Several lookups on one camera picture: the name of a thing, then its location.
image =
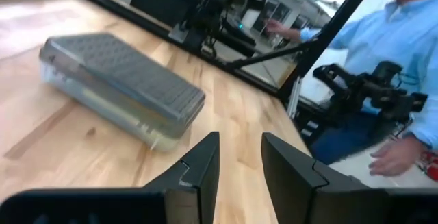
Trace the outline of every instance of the jeans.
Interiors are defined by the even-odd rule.
[[[376,129],[377,120],[373,114],[351,114],[339,128],[328,128],[310,146],[313,157],[329,165],[383,141],[396,124],[383,121]]]

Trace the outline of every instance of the black metal frame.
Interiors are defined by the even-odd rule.
[[[195,51],[193,49],[188,48],[182,43],[170,38],[168,36],[169,31],[156,25],[154,22],[144,18],[138,13],[130,10],[129,8],[124,7],[123,5],[115,2],[114,0],[89,0],[106,10],[118,15],[128,21],[136,24],[137,26],[163,38],[164,40],[172,43],[189,53],[197,56],[198,58],[212,64],[219,69],[232,74],[233,76],[239,78],[240,80],[250,84],[269,95],[279,98],[284,104],[288,102],[290,93],[292,91],[292,87],[294,85],[297,77],[303,77],[310,70],[316,60],[321,56],[324,50],[328,47],[332,39],[336,36],[339,30],[344,26],[346,21],[350,18],[352,13],[356,10],[359,4],[363,0],[345,0],[344,4],[338,9],[337,13],[331,19],[331,21],[323,28],[320,34],[318,34],[311,42],[298,45],[298,47],[293,49],[282,49],[279,51],[274,51],[265,55],[259,55],[253,58],[248,58],[245,60],[236,60],[232,63],[225,62],[220,59],[212,58],[200,51]],[[256,64],[259,62],[263,62],[266,60],[270,60],[272,58],[277,58],[282,55],[287,55],[291,53],[296,53],[301,51],[302,54],[298,57],[298,64],[292,74],[286,79],[285,83],[278,89],[274,86],[271,86],[268,83],[265,83],[261,79],[247,73],[242,70],[243,66],[247,66],[250,64]]]

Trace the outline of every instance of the white wall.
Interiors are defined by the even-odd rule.
[[[348,21],[355,21],[367,14],[381,10],[389,0],[363,0],[361,5],[356,9],[355,13],[350,17]],[[315,102],[322,101],[329,96],[329,88],[322,82],[315,79],[312,75],[313,70],[316,67],[338,63],[340,65],[345,64],[347,51],[337,51],[332,49],[326,49],[325,52],[318,58],[317,62],[313,65],[313,68],[306,74],[302,82],[301,95]]]

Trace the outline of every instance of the black pole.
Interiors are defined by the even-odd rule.
[[[272,51],[270,53],[265,53],[263,55],[258,55],[258,56],[251,57],[251,58],[235,60],[233,62],[227,63],[227,65],[232,67],[232,68],[241,68],[243,66],[248,66],[248,65],[251,65],[251,64],[256,64],[256,63],[264,62],[266,60],[271,60],[271,59],[274,59],[274,58],[277,58],[277,57],[281,57],[281,56],[284,56],[284,55],[289,55],[291,53],[296,53],[296,52],[305,50],[308,47],[311,47],[314,43],[315,43],[315,41],[304,42],[304,43],[299,44],[296,47],[291,47],[291,48],[287,48],[287,49],[280,49],[280,50],[277,50],[277,51]]]
[[[297,77],[304,77],[307,72],[310,71],[313,64],[315,64],[316,60],[322,55],[332,39],[334,39],[362,1],[363,0],[345,0],[334,17],[322,29],[314,46],[302,55],[302,60],[298,63],[292,74],[286,79],[285,83],[280,87],[278,98],[283,103],[287,103]]]

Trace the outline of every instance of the light blue button-up shirt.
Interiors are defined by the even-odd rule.
[[[316,32],[304,29],[301,39]],[[389,3],[384,10],[347,23],[329,48],[348,49],[344,68],[352,74],[372,73],[385,60],[402,66],[403,75],[395,77],[394,84],[402,82],[400,88],[428,95],[408,132],[438,151],[438,0]],[[378,112],[369,100],[363,111]]]

